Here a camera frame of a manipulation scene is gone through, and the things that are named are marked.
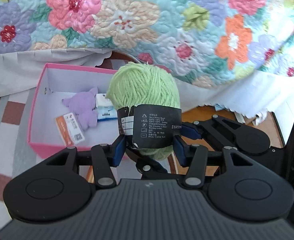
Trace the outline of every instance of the floral quilt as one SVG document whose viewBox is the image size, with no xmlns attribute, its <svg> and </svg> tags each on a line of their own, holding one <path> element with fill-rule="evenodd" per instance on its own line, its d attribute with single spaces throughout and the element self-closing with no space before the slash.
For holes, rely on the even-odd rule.
<svg viewBox="0 0 294 240">
<path fill-rule="evenodd" d="M 109 48 L 210 88 L 294 76 L 294 0 L 0 0 L 0 54 Z"/>
</svg>

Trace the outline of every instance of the stuffed animal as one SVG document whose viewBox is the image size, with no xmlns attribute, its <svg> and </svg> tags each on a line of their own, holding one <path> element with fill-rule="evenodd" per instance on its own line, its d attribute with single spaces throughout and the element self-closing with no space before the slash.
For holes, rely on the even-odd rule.
<svg viewBox="0 0 294 240">
<path fill-rule="evenodd" d="M 63 104 L 73 112 L 81 128 L 85 131 L 89 127 L 97 125 L 97 110 L 95 95 L 98 93 L 97 88 L 92 88 L 88 92 L 79 92 L 72 98 L 62 99 Z"/>
</svg>

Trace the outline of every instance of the green yarn ball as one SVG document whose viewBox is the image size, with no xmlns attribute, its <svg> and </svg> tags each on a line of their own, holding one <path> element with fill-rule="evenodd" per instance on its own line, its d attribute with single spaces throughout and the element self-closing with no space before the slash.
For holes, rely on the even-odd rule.
<svg viewBox="0 0 294 240">
<path fill-rule="evenodd" d="M 115 109 L 147 104 L 180 108 L 175 80 L 167 71 L 146 64 L 129 62 L 112 77 L 106 98 Z M 161 149 L 143 149 L 142 155 L 163 160 L 173 151 L 172 146 Z"/>
</svg>

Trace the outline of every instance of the yarn label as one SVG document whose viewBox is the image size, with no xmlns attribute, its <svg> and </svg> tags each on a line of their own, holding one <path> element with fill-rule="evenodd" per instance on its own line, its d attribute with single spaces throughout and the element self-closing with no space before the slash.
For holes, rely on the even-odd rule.
<svg viewBox="0 0 294 240">
<path fill-rule="evenodd" d="M 139 105 L 117 111 L 119 133 L 127 137 L 132 148 L 158 149 L 172 145 L 174 135 L 180 135 L 181 109 Z"/>
</svg>

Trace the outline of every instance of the qr code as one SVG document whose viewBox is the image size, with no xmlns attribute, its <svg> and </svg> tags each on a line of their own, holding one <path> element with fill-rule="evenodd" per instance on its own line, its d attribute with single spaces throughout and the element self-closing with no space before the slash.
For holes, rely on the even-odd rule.
<svg viewBox="0 0 294 240">
<path fill-rule="evenodd" d="M 81 133 L 76 134 L 76 135 L 74 136 L 74 138 L 75 138 L 75 141 L 80 141 L 80 140 L 83 139 L 83 137 L 81 136 Z"/>
</svg>

